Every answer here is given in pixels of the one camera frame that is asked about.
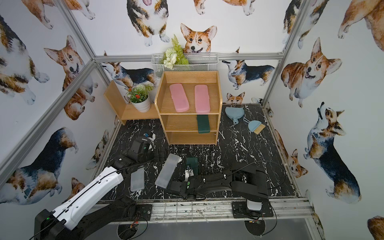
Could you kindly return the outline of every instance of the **white flower pot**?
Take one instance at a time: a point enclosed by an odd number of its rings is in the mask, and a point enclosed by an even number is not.
[[[145,101],[143,101],[141,103],[132,103],[132,104],[141,113],[146,113],[151,109],[151,100],[150,100],[149,96]]]

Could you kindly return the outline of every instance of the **brush bristles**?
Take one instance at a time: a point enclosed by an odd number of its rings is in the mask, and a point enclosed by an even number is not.
[[[260,124],[253,132],[256,134],[259,134],[264,128],[265,128],[265,125]]]

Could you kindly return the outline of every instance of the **hand brush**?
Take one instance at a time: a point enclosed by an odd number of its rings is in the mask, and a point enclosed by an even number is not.
[[[245,123],[248,124],[248,129],[250,132],[254,132],[256,134],[259,134],[265,128],[265,125],[262,124],[260,121],[256,121],[256,120],[249,121],[246,118],[243,118],[243,120]]]

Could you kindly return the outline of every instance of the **potted plant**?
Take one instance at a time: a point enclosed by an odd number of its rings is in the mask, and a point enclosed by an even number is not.
[[[139,112],[145,113],[151,108],[149,92],[152,90],[153,86],[151,85],[139,84],[128,89],[127,97]]]

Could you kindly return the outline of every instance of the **wooden shelf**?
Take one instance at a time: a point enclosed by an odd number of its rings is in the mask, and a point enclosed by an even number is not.
[[[175,110],[169,86],[183,85],[189,102],[189,110],[178,113]],[[210,112],[210,133],[199,134],[195,108],[195,86],[208,86]],[[217,144],[220,125],[222,95],[218,71],[165,71],[155,98],[155,107],[160,116],[168,144]]]
[[[104,92],[104,97],[123,125],[127,120],[159,118],[154,103],[151,103],[151,109],[146,113],[141,113],[132,104],[127,104],[114,81],[109,84]]]
[[[167,132],[169,144],[216,144],[217,132]]]
[[[197,115],[162,116],[166,132],[198,132]],[[217,131],[218,115],[208,115],[211,132]]]

